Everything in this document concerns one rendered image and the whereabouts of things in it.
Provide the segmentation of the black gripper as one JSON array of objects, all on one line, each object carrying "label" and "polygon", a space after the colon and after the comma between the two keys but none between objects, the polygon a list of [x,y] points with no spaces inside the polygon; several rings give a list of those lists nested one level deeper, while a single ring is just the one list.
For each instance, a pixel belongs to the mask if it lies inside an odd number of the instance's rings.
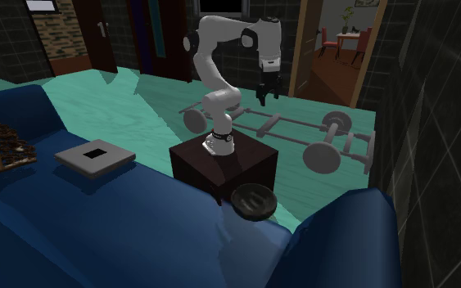
[{"label": "black gripper", "polygon": [[279,89],[282,87],[282,76],[279,71],[261,72],[260,84],[256,89],[256,97],[262,106],[266,105],[266,95],[273,93],[274,99],[279,99]]}]

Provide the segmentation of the open wooden door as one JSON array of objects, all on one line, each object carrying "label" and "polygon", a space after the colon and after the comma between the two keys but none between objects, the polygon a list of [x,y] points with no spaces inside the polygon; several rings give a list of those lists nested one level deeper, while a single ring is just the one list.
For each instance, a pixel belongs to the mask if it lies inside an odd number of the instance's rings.
[{"label": "open wooden door", "polygon": [[301,0],[289,97],[297,97],[308,86],[322,10],[323,0]]}]

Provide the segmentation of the brown triangular wooden frame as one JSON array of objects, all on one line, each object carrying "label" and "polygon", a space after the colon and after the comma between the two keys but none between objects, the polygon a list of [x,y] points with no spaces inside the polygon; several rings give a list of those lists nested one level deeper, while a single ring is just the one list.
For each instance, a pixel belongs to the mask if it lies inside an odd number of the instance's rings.
[{"label": "brown triangular wooden frame", "polygon": [[0,123],[0,173],[36,161],[35,147],[20,139],[15,129]]}]

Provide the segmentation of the dark door with teal panel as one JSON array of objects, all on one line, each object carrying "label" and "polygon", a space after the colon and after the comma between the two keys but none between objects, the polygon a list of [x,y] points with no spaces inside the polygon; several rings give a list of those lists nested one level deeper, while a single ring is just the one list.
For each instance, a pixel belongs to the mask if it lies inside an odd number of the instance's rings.
[{"label": "dark door with teal panel", "polygon": [[192,81],[191,58],[184,50],[188,31],[185,0],[126,0],[142,74]]}]

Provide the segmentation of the blue sofa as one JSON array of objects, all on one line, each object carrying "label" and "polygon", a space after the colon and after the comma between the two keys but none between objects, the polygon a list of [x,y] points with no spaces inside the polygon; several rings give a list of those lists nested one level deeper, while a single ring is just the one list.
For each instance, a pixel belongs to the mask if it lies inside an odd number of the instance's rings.
[{"label": "blue sofa", "polygon": [[346,192],[291,232],[141,164],[96,180],[42,87],[0,91],[37,161],[0,173],[0,288],[402,288],[391,198]]}]

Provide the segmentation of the red chair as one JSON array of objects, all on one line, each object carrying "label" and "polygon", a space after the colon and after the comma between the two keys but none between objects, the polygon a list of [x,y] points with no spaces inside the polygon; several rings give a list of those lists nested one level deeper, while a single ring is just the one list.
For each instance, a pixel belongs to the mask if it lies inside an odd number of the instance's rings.
[{"label": "red chair", "polygon": [[358,44],[356,47],[356,53],[351,64],[354,64],[359,55],[362,56],[361,60],[364,59],[364,53],[366,52],[370,34],[372,32],[372,27],[368,27],[366,30],[363,30],[359,33]]},{"label": "red chair", "polygon": [[334,48],[337,51],[336,56],[338,56],[339,44],[338,42],[328,41],[328,32],[327,32],[326,27],[323,27],[321,29],[321,34],[322,34],[322,38],[321,38],[322,42],[321,42],[321,49],[320,49],[319,57],[321,57],[328,48]]}]

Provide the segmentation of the dark brown door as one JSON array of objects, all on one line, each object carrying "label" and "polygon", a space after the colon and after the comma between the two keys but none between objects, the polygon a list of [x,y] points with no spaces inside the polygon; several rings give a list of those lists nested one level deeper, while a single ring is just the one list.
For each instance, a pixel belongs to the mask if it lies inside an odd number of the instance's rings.
[{"label": "dark brown door", "polygon": [[95,70],[116,73],[109,32],[100,0],[72,0],[85,47]]}]

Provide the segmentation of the dark brown robot stand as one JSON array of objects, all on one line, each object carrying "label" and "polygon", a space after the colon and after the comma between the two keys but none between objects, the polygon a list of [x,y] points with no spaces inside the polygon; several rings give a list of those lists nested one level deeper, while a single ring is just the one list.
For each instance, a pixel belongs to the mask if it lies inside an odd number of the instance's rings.
[{"label": "dark brown robot stand", "polygon": [[211,155],[195,137],[169,149],[174,178],[211,194],[217,201],[229,201],[232,192],[245,183],[274,189],[278,151],[253,137],[233,131],[234,152]]}]

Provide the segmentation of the black bowl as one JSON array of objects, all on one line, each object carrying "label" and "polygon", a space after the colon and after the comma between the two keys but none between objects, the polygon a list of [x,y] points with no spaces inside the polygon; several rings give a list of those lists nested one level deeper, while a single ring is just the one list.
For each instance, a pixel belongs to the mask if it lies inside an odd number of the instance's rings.
[{"label": "black bowl", "polygon": [[246,183],[233,191],[230,203],[241,218],[259,222],[270,218],[277,206],[275,194],[266,186],[258,183]]}]

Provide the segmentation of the green potted plant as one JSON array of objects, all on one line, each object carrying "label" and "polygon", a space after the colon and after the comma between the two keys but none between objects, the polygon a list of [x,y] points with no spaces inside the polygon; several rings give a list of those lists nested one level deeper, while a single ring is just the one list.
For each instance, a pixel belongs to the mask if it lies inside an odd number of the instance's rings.
[{"label": "green potted plant", "polygon": [[340,15],[340,17],[344,21],[344,25],[343,25],[342,30],[341,30],[342,34],[346,34],[348,32],[349,20],[353,15],[354,15],[354,8],[353,7],[345,8],[343,13]]}]

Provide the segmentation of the dark window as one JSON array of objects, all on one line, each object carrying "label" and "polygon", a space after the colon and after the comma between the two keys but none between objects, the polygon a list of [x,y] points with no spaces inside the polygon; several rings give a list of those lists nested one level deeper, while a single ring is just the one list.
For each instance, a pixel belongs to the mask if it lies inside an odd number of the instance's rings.
[{"label": "dark window", "polygon": [[249,16],[250,0],[193,0],[199,16]]}]

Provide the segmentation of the window with pale pane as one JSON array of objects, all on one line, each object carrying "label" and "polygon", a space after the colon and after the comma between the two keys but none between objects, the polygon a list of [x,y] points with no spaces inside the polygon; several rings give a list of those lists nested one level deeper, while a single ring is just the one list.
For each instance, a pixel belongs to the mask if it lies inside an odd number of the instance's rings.
[{"label": "window with pale pane", "polygon": [[28,11],[33,15],[59,14],[56,0],[25,0]]}]

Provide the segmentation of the grey flat box black square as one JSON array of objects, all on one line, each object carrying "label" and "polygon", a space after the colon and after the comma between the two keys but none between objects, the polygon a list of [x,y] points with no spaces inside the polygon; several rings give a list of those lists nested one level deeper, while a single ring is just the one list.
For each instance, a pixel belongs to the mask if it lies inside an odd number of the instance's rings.
[{"label": "grey flat box black square", "polygon": [[98,178],[136,159],[136,154],[101,139],[58,152],[54,159],[87,178]]}]

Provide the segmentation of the white dining table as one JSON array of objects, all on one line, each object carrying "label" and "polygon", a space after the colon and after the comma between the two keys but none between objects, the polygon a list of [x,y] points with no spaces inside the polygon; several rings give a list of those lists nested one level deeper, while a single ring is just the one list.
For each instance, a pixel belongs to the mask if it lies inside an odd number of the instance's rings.
[{"label": "white dining table", "polygon": [[336,58],[338,59],[340,56],[340,51],[343,46],[343,43],[345,40],[350,39],[350,40],[358,40],[360,36],[360,33],[339,33],[337,34],[337,53],[336,53]]}]

